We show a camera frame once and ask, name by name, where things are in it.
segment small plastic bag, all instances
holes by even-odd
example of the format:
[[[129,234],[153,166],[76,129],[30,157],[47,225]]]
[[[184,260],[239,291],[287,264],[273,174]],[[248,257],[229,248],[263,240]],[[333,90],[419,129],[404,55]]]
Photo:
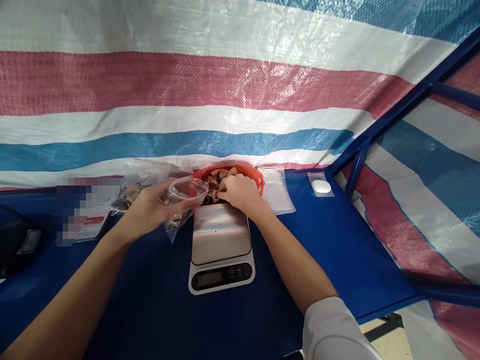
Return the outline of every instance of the small plastic bag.
[[[308,176],[308,180],[310,181],[310,186],[315,180],[323,180],[328,182],[324,172],[307,172],[306,174]],[[317,198],[331,198],[335,196],[331,186],[329,192],[316,192],[313,186],[311,189]]]
[[[202,204],[208,192],[209,185],[207,182],[192,176],[182,177],[171,183],[162,199],[163,203],[170,206],[182,201],[190,202],[186,211],[175,214],[164,222],[166,234],[172,244],[179,229]]]
[[[193,174],[190,169],[161,161],[130,157],[123,164],[124,181],[118,197],[111,203],[112,215],[126,212],[142,189],[167,178],[183,178]]]
[[[296,211],[290,199],[287,183],[285,182],[285,169],[283,167],[259,166],[258,171],[263,174],[265,186],[263,196],[270,204],[275,215],[290,214]]]

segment red stripe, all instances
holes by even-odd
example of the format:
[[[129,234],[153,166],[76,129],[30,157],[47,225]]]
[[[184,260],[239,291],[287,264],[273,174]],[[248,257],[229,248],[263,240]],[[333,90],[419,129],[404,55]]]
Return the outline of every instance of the red stripe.
[[[295,162],[272,163],[264,166],[273,166],[284,168],[285,170],[308,170],[308,169],[322,169],[327,168],[330,164],[320,165],[318,162],[312,164],[298,164]]]
[[[465,67],[457,72],[447,82],[451,87],[480,96],[480,55],[470,61]],[[474,108],[459,104],[447,98],[432,95],[431,98],[442,103],[462,114],[480,121],[480,111]]]
[[[372,71],[147,52],[0,51],[0,78],[0,115],[6,116],[223,105],[294,112],[351,108],[378,119],[413,87]]]
[[[452,76],[446,84],[480,96],[480,55]]]
[[[347,178],[350,171],[351,165],[344,169]],[[402,268],[429,281],[465,283],[405,216],[387,181],[363,166],[355,190],[361,194],[366,217],[376,236]]]
[[[480,359],[480,308],[430,301],[438,324],[468,360]]]
[[[449,108],[452,108],[453,110],[458,111],[459,113],[462,113],[468,117],[471,117],[472,119],[476,119],[480,121],[480,111],[475,110],[472,107],[462,105],[456,101],[453,101],[435,94],[432,95],[430,99],[435,100],[436,102],[439,102],[445,106],[448,106]]]

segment food pieces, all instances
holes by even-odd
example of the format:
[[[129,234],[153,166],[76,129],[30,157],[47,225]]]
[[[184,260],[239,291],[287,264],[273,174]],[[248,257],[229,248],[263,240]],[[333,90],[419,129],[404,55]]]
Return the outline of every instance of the food pieces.
[[[230,170],[228,170],[227,176],[237,175],[238,173],[239,173],[239,171],[238,171],[237,168],[234,166],[234,167],[232,167]]]
[[[125,187],[121,191],[121,197],[111,203],[112,208],[120,212],[126,212],[130,206],[132,206],[132,203],[139,197],[140,192],[148,186],[150,185],[143,186],[137,182]]]
[[[205,196],[202,205],[212,205],[212,204],[222,204],[226,203],[226,201],[217,197],[219,193],[219,185],[220,181],[223,178],[231,175],[237,175],[239,171],[234,166],[230,170],[221,168],[213,170],[210,175],[206,177],[206,182],[208,184],[208,194]]]

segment floor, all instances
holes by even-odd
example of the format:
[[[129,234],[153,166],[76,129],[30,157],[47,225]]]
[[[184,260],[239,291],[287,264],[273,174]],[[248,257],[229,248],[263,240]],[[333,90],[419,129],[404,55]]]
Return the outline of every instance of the floor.
[[[372,320],[360,326],[363,333],[383,324],[382,320]],[[397,328],[388,334],[378,338],[372,345],[383,357],[383,360],[412,360],[409,341],[405,330]]]

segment black object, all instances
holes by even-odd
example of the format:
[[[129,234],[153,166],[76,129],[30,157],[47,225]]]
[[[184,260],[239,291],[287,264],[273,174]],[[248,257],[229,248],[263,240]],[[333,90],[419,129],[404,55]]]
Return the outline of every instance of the black object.
[[[36,221],[10,206],[0,204],[0,210],[17,217],[0,227],[0,279],[6,279],[30,265],[37,255],[42,231]]]
[[[384,321],[385,323],[365,333],[365,337],[369,342],[377,340],[378,338],[381,338],[383,335],[386,335],[397,328],[404,327],[402,317],[396,313],[382,316],[380,320]]]

